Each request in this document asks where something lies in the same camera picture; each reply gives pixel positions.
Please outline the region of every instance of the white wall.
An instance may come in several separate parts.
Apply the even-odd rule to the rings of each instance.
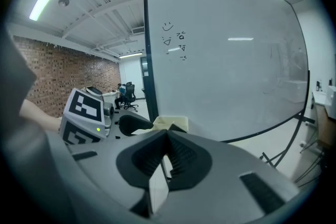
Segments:
[[[329,15],[318,0],[306,0],[293,5],[306,42],[310,70],[310,92],[305,116],[310,117],[311,92],[321,80],[326,92],[329,80],[336,84],[336,36]]]
[[[136,98],[144,98],[141,61],[139,56],[124,58],[119,63],[121,84],[131,81],[135,85],[134,95]]]

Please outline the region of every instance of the brick wall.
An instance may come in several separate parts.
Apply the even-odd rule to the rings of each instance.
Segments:
[[[37,77],[27,99],[50,116],[62,116],[73,88],[92,85],[105,93],[120,83],[118,63],[32,39],[14,41]]]

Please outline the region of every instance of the whiteboard frame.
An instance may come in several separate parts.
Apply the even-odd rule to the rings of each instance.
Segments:
[[[307,46],[306,46],[306,41],[305,41],[305,37],[303,35],[303,31],[302,31],[302,28],[301,28],[301,24],[299,22],[299,19],[298,19],[298,16],[293,8],[293,6],[287,1],[287,0],[283,0],[285,1],[293,10],[294,14],[295,14],[295,17],[296,19],[298,20],[298,23],[299,23],[299,26],[300,26],[300,29],[301,29],[301,33],[302,33],[302,36],[303,36],[303,42],[305,44],[305,49],[306,49],[306,52],[307,52]],[[157,116],[159,116],[159,110],[158,110],[158,103],[157,103],[157,100],[156,100],[156,92],[155,92],[155,84],[154,84],[154,73],[153,73],[153,62],[152,62],[152,53],[151,53],[151,41],[150,41],[150,35],[149,35],[149,18],[148,18],[148,0],[143,0],[143,4],[144,4],[144,26],[145,26],[145,47],[146,47],[146,57],[147,57],[147,69],[148,69],[148,77],[149,77],[149,87],[150,87],[150,91],[151,91],[151,94],[148,95],[146,94],[146,102],[147,102],[147,107],[151,110],[151,113],[150,113],[150,121],[151,122],[154,122],[154,120],[156,119]],[[239,138],[235,138],[235,139],[230,139],[230,140],[223,140],[223,141],[219,141],[219,142],[224,142],[224,143],[232,143],[232,142],[237,142],[237,141],[241,141],[241,140],[245,140],[245,139],[248,139],[248,138],[251,138],[251,137],[254,137],[254,136],[257,136],[259,134],[263,134],[263,133],[266,133],[266,132],[269,132],[281,125],[283,125],[284,123],[290,121],[291,119],[293,119],[295,116],[298,116],[300,113],[301,115],[299,116],[299,121],[298,121],[298,125],[297,126],[300,126],[301,125],[301,122],[302,122],[302,119],[303,119],[303,115],[305,110],[306,110],[306,106],[307,106],[307,100],[308,100],[308,93],[309,93],[309,83],[310,83],[310,79],[309,79],[309,63],[308,63],[308,54],[306,53],[306,57],[307,57],[307,73],[308,73],[308,77],[307,77],[307,89],[306,89],[306,98],[304,100],[304,107],[303,109],[292,115],[291,117],[289,117],[288,119],[270,127],[270,128],[267,128],[263,131],[259,131],[257,133],[254,133],[254,134],[249,134],[249,135],[246,135],[246,136],[243,136],[243,137],[239,137]]]

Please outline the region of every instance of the white floor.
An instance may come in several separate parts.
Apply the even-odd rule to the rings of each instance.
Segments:
[[[146,101],[137,100],[135,104],[139,105],[138,112],[135,113],[143,116],[146,119],[149,119]],[[289,122],[267,133],[246,140],[242,140],[239,142],[234,142],[231,143],[231,145],[238,146],[250,152],[257,158],[259,158],[263,152],[265,152],[265,154],[268,157],[272,158],[273,156],[282,152],[286,148],[288,142],[290,141],[293,135],[297,123],[298,120],[292,119]],[[144,132],[146,132],[146,130],[137,130],[134,133],[141,134]],[[300,153],[300,151],[302,150],[300,143],[306,142],[314,132],[315,132],[314,126],[311,125],[306,126],[304,123],[302,123],[291,148],[277,166],[277,170],[283,173],[292,182],[294,182],[300,175],[302,175],[302,173],[304,173],[312,165],[312,163],[317,159],[319,155],[319,150],[318,148],[316,148],[315,145],[312,146],[311,149],[305,150],[302,153]],[[314,136],[311,139],[311,141],[314,141],[315,137],[316,133],[314,133]],[[320,174],[320,167],[319,165],[317,165],[307,176],[305,176],[303,179],[297,182],[296,185],[300,186],[314,179],[319,174]],[[164,200],[167,197],[167,187],[165,183],[165,178],[163,176],[163,172],[160,166],[157,168],[154,175],[152,176],[150,186],[151,186],[150,194],[152,199],[152,207],[154,211],[157,211],[157,209],[160,207],[161,204],[163,204]]]

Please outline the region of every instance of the drawn smiley face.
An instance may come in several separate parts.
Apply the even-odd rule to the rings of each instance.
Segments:
[[[162,29],[165,30],[165,31],[168,31],[172,28],[173,28],[173,25],[171,23],[164,24],[164,26],[162,26]]]

